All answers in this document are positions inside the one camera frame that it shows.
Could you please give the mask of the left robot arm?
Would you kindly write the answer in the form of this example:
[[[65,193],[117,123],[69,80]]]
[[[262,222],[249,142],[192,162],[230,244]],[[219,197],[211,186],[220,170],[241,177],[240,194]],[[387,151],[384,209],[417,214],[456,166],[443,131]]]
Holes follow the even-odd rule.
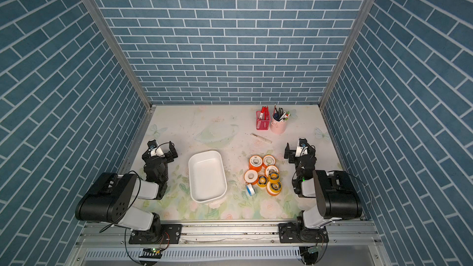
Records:
[[[113,225],[131,230],[129,243],[151,245],[159,242],[176,244],[182,225],[163,225],[157,213],[139,209],[139,200],[161,200],[168,188],[168,164],[177,157],[174,144],[169,141],[167,152],[156,140],[147,143],[142,155],[145,179],[138,173],[102,173],[85,193],[75,209],[75,217],[86,222],[104,222],[102,231]]]

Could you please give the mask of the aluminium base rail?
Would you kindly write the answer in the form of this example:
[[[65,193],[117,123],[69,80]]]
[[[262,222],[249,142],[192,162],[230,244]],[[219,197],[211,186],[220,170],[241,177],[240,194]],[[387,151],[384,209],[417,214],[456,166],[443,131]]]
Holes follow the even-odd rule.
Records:
[[[179,243],[171,246],[269,246],[269,245],[347,245],[378,246],[381,239],[371,221],[340,221],[325,226],[327,243],[281,243],[278,224],[284,221],[166,221],[163,224],[182,224]],[[131,231],[113,227],[100,232],[97,224],[87,224],[76,245],[82,248],[114,248],[129,241]],[[157,245],[133,245],[154,247]]]

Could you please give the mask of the white plastic storage box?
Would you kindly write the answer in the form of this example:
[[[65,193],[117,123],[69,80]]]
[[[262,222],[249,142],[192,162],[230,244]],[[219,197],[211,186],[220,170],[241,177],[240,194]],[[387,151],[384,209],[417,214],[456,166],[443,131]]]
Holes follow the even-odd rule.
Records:
[[[193,155],[188,161],[190,195],[197,203],[222,198],[227,192],[222,156],[210,150]]]

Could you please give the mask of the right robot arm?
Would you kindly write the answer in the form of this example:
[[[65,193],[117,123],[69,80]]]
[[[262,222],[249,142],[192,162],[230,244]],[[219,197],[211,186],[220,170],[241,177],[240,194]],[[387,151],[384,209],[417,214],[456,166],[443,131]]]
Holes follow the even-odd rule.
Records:
[[[303,211],[295,223],[278,225],[281,243],[327,243],[326,225],[362,216],[362,202],[348,173],[316,169],[315,152],[306,144],[295,150],[286,146],[284,158],[295,166],[291,180],[294,193],[315,199],[316,205]]]

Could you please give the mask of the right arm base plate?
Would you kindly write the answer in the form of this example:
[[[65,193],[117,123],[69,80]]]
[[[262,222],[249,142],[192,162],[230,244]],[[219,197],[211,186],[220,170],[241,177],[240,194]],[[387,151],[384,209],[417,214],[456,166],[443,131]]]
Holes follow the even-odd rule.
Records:
[[[307,229],[294,222],[279,223],[278,236],[281,243],[327,243],[326,229]]]

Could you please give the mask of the pink bucket pen holder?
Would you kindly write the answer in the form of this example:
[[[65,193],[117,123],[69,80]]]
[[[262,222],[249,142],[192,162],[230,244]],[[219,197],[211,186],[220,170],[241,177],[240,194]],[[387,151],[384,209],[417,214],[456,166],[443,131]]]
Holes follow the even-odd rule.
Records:
[[[270,130],[274,134],[283,134],[287,128],[287,114],[284,113],[282,116],[274,113],[270,124]]]

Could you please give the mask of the large yellow orange tape roll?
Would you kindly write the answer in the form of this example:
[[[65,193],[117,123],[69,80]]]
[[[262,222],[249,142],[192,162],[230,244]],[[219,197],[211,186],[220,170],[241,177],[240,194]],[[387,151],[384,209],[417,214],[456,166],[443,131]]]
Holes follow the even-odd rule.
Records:
[[[268,182],[266,185],[267,193],[271,196],[277,196],[282,191],[281,182]]]

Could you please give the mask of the orange sealing tape roll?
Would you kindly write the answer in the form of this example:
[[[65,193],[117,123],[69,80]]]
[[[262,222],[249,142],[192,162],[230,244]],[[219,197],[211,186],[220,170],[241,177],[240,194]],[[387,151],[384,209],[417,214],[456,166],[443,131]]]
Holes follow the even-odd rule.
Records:
[[[253,155],[249,159],[249,169],[260,172],[263,167],[263,159],[259,155]]]
[[[253,169],[247,170],[244,174],[244,180],[247,184],[255,185],[259,180],[258,172]]]
[[[277,172],[277,173],[279,173],[278,167],[276,167],[275,165],[267,166],[267,167],[266,167],[266,170],[265,170],[265,175],[266,175],[266,177],[269,177],[269,174],[270,174],[271,172]]]
[[[263,166],[265,168],[269,166],[274,166],[275,163],[276,163],[276,159],[272,155],[266,155],[265,157],[263,157]]]

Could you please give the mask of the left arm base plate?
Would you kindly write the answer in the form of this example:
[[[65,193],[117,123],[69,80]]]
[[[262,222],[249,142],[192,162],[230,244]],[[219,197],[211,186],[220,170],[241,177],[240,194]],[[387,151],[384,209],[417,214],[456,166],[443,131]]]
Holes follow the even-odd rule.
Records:
[[[152,225],[146,231],[133,231],[129,238],[130,245],[176,245],[182,233],[182,224]]]

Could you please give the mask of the pink mesh pen holder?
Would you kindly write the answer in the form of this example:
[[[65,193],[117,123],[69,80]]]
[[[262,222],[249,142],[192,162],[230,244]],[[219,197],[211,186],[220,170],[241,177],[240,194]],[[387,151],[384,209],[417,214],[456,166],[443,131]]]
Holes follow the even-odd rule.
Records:
[[[270,126],[270,119],[265,119],[265,114],[262,114],[261,111],[256,112],[256,130],[257,131],[267,131]]]

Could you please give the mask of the red marker in mesh holder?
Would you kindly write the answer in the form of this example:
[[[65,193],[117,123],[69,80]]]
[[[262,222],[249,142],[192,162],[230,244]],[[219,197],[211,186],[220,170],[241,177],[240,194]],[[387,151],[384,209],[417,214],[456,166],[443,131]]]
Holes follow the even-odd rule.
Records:
[[[260,120],[268,120],[269,119],[269,108],[268,106],[262,107],[260,115],[259,115]]]

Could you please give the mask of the small blue tape roll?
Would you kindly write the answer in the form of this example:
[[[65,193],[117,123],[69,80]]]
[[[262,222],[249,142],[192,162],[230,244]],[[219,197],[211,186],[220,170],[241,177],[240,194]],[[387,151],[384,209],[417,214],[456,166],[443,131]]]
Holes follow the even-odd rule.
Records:
[[[251,184],[247,184],[247,185],[246,185],[246,191],[248,192],[248,195],[249,195],[250,197],[252,197],[253,195],[256,194],[256,192],[255,192],[255,190],[254,190],[254,188],[253,188],[253,186],[252,186]]]

